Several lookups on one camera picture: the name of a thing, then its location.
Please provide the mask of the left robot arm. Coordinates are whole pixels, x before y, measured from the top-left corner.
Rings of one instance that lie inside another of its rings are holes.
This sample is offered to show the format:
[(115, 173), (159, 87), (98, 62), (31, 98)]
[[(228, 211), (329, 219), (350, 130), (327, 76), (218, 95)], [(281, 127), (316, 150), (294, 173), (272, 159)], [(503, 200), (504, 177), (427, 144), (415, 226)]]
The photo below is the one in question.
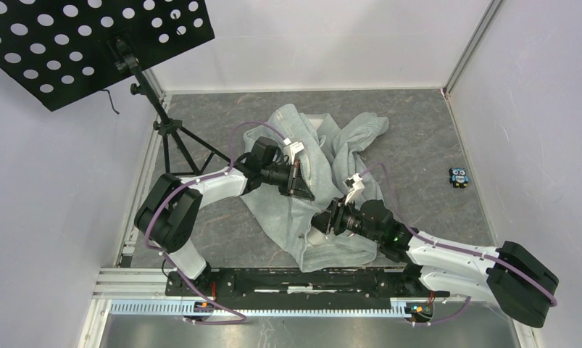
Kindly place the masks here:
[(276, 187), (282, 196), (314, 200), (301, 171), (302, 150), (300, 141), (285, 139), (279, 145), (261, 136), (250, 152), (222, 170), (193, 178), (165, 173), (138, 208), (133, 224), (144, 234), (148, 248), (168, 257), (184, 274), (187, 290), (197, 296), (205, 294), (211, 286), (211, 276), (205, 271), (209, 264), (190, 240), (199, 210), (251, 193), (261, 185)]

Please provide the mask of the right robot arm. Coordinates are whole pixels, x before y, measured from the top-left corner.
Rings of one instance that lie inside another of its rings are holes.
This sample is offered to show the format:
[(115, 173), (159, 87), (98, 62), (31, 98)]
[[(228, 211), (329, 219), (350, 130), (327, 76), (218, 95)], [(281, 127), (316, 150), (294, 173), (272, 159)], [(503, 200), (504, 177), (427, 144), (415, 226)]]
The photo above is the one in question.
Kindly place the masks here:
[(346, 233), (374, 241), (388, 259), (406, 264), (402, 287), (412, 296), (429, 290), (490, 302), (533, 328), (543, 327), (557, 304), (558, 277), (514, 241), (487, 247), (437, 239), (396, 220), (377, 199), (360, 207), (333, 199), (311, 225), (325, 236)]

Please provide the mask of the grey zip-up jacket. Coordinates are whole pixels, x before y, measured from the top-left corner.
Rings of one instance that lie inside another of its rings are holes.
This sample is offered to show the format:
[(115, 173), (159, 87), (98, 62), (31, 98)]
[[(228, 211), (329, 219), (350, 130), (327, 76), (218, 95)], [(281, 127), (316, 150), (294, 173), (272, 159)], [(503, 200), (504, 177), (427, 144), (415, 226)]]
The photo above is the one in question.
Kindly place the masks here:
[(388, 118), (363, 112), (340, 128), (329, 114), (306, 115), (294, 104), (286, 104), (274, 111), (267, 123), (245, 132), (245, 149), (250, 150), (261, 136), (276, 139), (278, 133), (302, 142), (301, 171), (315, 199), (282, 196), (267, 184), (243, 195), (243, 202), (265, 234), (288, 252), (304, 273), (372, 262), (378, 253), (374, 241), (347, 232), (326, 236), (312, 227), (311, 219), (347, 193), (345, 179), (366, 170), (359, 153), (388, 130)]

